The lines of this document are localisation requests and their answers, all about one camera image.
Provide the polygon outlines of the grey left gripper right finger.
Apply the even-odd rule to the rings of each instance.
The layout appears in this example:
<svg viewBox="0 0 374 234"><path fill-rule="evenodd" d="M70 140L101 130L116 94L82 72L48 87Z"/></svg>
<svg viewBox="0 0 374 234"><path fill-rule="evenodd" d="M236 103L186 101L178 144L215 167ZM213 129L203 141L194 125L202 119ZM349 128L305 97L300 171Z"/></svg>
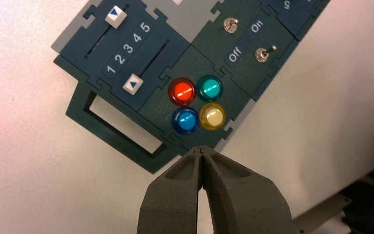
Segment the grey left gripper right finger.
<svg viewBox="0 0 374 234"><path fill-rule="evenodd" d="M209 147L201 153L214 233L297 233L289 205L270 179Z"/></svg>

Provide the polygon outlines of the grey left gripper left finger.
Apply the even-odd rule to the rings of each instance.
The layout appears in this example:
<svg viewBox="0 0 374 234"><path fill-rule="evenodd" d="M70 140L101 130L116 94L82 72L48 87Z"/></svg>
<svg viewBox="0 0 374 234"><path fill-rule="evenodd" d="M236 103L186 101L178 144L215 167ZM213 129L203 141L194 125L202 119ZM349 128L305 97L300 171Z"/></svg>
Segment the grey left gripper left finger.
<svg viewBox="0 0 374 234"><path fill-rule="evenodd" d="M202 153L194 147L157 177L142 201L137 233L195 234Z"/></svg>

